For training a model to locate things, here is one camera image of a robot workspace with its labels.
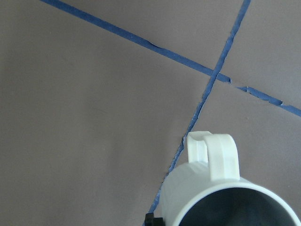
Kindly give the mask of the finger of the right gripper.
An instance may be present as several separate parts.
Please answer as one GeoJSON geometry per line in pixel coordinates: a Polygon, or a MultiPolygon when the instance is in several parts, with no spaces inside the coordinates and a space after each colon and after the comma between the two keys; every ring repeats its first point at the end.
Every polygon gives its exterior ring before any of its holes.
{"type": "Polygon", "coordinates": [[[164,226],[163,218],[156,218],[154,213],[147,213],[145,215],[145,226],[164,226]]]}

